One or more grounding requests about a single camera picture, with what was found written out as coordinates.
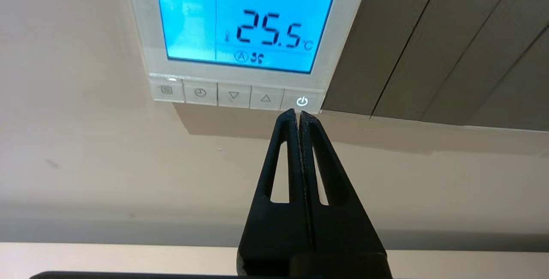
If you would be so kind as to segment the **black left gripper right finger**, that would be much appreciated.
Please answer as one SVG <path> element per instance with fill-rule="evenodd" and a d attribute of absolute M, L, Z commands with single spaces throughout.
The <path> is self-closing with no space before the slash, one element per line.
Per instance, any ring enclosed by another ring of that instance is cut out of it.
<path fill-rule="evenodd" d="M 299 140 L 313 250 L 320 253 L 386 254 L 317 117 L 301 113 Z"/>

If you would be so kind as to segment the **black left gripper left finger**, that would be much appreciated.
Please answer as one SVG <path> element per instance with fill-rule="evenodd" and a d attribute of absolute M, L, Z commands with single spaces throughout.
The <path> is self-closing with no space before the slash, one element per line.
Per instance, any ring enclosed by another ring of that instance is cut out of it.
<path fill-rule="evenodd" d="M 271 201 L 281 146 L 287 148 L 288 203 Z M 294 109 L 275 122 L 237 250 L 241 277 L 289 277 L 293 256 L 310 249 L 308 208 Z"/>

